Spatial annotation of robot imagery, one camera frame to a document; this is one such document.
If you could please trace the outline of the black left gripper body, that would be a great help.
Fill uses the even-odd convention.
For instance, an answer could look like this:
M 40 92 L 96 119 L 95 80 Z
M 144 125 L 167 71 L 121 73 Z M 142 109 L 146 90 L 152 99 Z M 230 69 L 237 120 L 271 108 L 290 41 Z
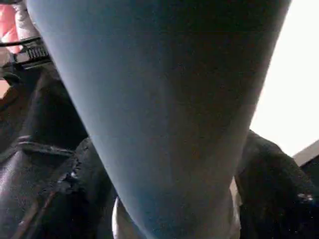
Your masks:
M 13 65 L 21 69 L 30 69 L 50 63 L 51 58 L 45 46 L 32 46 L 13 55 Z

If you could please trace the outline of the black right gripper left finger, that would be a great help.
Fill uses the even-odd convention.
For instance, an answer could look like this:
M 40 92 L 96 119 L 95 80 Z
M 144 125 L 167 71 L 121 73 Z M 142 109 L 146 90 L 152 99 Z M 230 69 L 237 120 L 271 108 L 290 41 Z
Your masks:
M 91 139 L 84 139 L 45 200 L 37 238 L 111 239 L 115 197 Z

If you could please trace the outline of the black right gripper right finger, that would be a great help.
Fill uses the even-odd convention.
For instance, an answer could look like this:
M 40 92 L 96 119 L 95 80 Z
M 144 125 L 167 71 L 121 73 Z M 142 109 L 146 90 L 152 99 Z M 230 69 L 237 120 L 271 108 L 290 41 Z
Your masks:
M 242 239 L 319 237 L 319 188 L 290 156 L 252 130 L 235 182 Z

